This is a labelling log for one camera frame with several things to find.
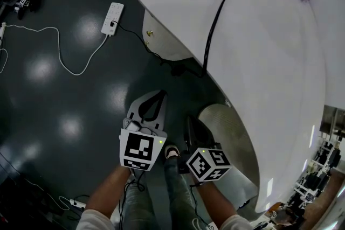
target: glossy floor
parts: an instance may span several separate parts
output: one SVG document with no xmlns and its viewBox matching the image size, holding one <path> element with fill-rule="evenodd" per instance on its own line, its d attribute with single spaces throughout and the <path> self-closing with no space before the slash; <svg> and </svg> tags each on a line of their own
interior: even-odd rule
<svg viewBox="0 0 345 230">
<path fill-rule="evenodd" d="M 141 33 L 144 9 L 137 0 L 43 0 L 36 13 L 26 13 L 23 20 L 10 13 L 5 21 L 33 29 L 57 27 L 64 63 L 80 72 L 104 39 L 100 30 L 111 2 L 125 5 L 121 24 Z M 196 115 L 206 105 L 225 102 L 210 78 L 172 77 L 167 65 L 160 66 L 134 35 L 120 29 L 81 76 L 70 75 L 59 63 L 55 30 L 9 27 L 4 38 L 9 58 L 0 74 L 0 152 L 55 197 L 92 193 L 118 164 L 122 120 L 141 95 L 168 92 L 165 131 L 179 145 L 187 113 Z M 187 62 L 195 65 L 192 59 Z M 151 196 L 162 205 L 155 208 L 160 210 L 157 217 L 169 223 L 160 169 L 154 168 L 148 178 Z"/>
</svg>

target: brown floor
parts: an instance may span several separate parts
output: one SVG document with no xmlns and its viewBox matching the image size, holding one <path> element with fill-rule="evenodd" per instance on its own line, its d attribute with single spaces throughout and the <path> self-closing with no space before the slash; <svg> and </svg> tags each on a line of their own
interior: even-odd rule
<svg viewBox="0 0 345 230">
<path fill-rule="evenodd" d="M 306 221 L 301 226 L 301 230 L 311 230 L 318 223 L 342 186 L 345 175 L 336 170 L 332 170 L 331 174 L 324 192 L 306 207 L 304 214 Z"/>
</svg>

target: white t-shirt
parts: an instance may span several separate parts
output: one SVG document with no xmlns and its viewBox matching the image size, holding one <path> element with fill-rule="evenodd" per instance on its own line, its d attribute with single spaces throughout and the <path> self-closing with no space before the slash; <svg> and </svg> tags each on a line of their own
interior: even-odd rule
<svg viewBox="0 0 345 230">
<path fill-rule="evenodd" d="M 96 210 L 86 210 L 81 215 L 77 230 L 114 230 L 112 222 Z M 220 230 L 253 230 L 250 223 L 239 215 L 229 217 Z"/>
</svg>

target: sneaker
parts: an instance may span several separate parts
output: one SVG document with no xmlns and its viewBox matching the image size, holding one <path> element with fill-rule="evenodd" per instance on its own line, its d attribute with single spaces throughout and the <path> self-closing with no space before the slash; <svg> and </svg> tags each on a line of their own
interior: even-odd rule
<svg viewBox="0 0 345 230">
<path fill-rule="evenodd" d="M 172 157 L 179 157 L 180 151 L 175 145 L 167 145 L 164 149 L 164 155 L 166 159 L 172 158 Z"/>
</svg>

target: desk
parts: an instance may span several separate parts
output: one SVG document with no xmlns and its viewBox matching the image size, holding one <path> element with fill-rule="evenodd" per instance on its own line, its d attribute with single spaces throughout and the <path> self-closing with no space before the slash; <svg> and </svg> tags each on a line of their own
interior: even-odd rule
<svg viewBox="0 0 345 230">
<path fill-rule="evenodd" d="M 139 1 L 202 63 L 222 0 Z M 321 122 L 325 65 L 309 4 L 227 0 L 208 72 L 250 137 L 260 176 L 256 211 L 262 212 L 290 193 Z"/>
</svg>

